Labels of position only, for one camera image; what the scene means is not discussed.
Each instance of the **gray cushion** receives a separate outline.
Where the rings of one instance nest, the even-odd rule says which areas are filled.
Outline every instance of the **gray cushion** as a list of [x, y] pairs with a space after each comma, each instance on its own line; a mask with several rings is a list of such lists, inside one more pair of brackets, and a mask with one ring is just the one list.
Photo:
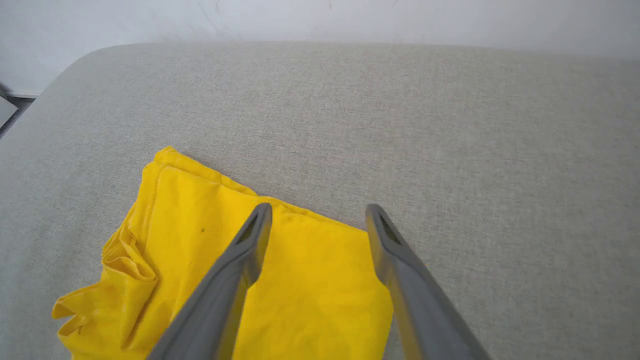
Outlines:
[[[0, 352], [65, 357], [172, 145], [364, 228], [380, 203], [495, 359], [640, 356], [640, 63], [459, 47], [148, 44], [89, 54], [0, 140]], [[402, 357], [392, 331], [386, 357]]]

